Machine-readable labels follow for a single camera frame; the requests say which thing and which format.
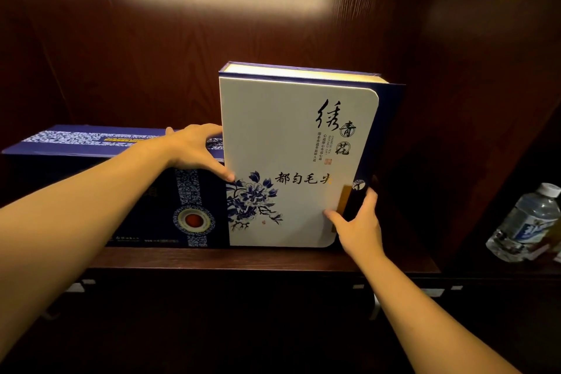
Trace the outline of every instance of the wooden cabinet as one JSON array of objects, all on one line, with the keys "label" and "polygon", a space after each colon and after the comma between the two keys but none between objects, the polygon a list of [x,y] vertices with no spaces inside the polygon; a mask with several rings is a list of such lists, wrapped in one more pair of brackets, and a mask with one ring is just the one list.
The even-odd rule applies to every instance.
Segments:
[{"label": "wooden cabinet", "polygon": [[383,73],[408,87],[376,172],[445,267],[559,103],[559,2],[1,0],[2,144],[220,122],[228,60]]}]

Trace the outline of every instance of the dark wood panel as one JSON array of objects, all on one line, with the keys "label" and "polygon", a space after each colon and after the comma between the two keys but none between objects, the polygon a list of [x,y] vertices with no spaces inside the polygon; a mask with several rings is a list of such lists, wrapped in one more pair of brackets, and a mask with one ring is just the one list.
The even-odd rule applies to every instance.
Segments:
[{"label": "dark wood panel", "polygon": [[25,0],[77,122],[221,122],[228,60],[402,82],[426,0]]},{"label": "dark wood panel", "polygon": [[[57,122],[65,104],[21,0],[0,0],[0,150]],[[10,199],[0,156],[0,206]]]},{"label": "dark wood panel", "polygon": [[[406,273],[439,273],[415,232],[382,191],[376,213],[387,256]],[[106,247],[92,268],[360,272],[339,246],[303,248],[118,248]]]},{"label": "dark wood panel", "polygon": [[561,98],[561,0],[434,0],[382,180],[437,261],[480,219]]}]

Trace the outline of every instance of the water bottle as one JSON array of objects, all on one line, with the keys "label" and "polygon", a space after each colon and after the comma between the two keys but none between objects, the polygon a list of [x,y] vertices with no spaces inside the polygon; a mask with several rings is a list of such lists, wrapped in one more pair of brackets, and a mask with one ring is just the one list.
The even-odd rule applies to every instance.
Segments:
[{"label": "water bottle", "polygon": [[561,217],[554,200],[560,193],[560,187],[543,183],[536,192],[520,197],[503,223],[487,240],[487,248],[506,262],[524,260]]}]

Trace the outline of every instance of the left hand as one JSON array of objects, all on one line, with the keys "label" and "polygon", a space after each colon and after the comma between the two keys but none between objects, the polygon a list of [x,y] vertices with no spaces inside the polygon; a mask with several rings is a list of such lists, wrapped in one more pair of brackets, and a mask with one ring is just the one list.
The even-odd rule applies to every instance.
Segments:
[{"label": "left hand", "polygon": [[207,150],[207,139],[222,133],[222,126],[217,124],[191,124],[185,129],[173,131],[166,128],[162,142],[169,151],[169,167],[177,169],[206,169],[227,182],[235,179],[233,172],[221,165]]}]

